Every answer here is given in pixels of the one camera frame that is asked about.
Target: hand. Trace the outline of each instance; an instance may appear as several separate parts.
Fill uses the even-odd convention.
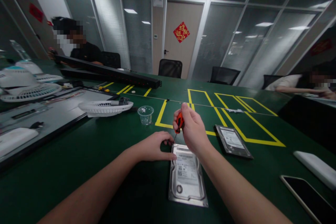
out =
[[[176,155],[160,150],[161,143],[172,145],[173,137],[166,131],[155,132],[131,148],[138,155],[139,161],[176,160]]]
[[[184,141],[189,150],[198,155],[198,152],[202,150],[202,148],[211,144],[205,132],[204,123],[199,114],[189,108],[186,103],[183,103],[181,109],[174,113],[174,130],[178,128],[176,120],[181,111],[184,119],[184,127],[182,128]]]
[[[336,94],[329,90],[320,93],[319,96],[325,99],[336,100]]]
[[[55,60],[54,54],[51,51],[48,51],[47,54],[50,59]]]
[[[96,64],[96,65],[103,65],[103,63],[100,63],[99,61],[92,61],[91,63]]]

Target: red poster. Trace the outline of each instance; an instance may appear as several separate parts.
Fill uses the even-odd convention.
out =
[[[314,55],[320,54],[321,52],[331,49],[332,47],[333,45],[332,45],[331,39],[328,38],[314,45],[311,48],[311,51],[312,51],[311,55],[314,56]]]
[[[177,40],[181,43],[186,37],[190,35],[190,32],[188,31],[188,28],[186,27],[186,24],[182,22],[175,30],[174,34],[177,38]]]
[[[29,5],[29,13],[33,15],[38,21],[42,23],[43,20],[43,12],[40,11],[35,5],[30,3]]]

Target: phone screen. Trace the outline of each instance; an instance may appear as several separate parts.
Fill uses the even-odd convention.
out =
[[[305,180],[285,176],[283,178],[321,223],[335,220],[336,211]]]

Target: orange screwdriver handle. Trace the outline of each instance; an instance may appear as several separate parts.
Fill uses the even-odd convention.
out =
[[[181,128],[184,124],[184,119],[183,119],[183,116],[182,116],[182,112],[180,112],[179,115],[177,116],[176,123],[177,123],[178,128],[177,128],[177,130],[175,130],[175,133],[179,134],[180,131],[181,131]]]

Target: white fan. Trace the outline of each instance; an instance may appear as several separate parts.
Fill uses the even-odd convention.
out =
[[[34,74],[38,82],[51,82],[63,79],[63,77],[59,75],[44,74],[43,71],[31,61],[21,60],[16,62],[15,66],[24,68]]]
[[[108,117],[120,114],[129,110],[133,102],[127,102],[127,105],[118,106],[119,101],[89,101],[82,102],[78,107],[86,112],[88,117]]]
[[[11,66],[0,71],[0,87],[6,91],[0,99],[4,102],[25,102],[39,99],[62,90],[54,83],[39,83],[26,69]]]

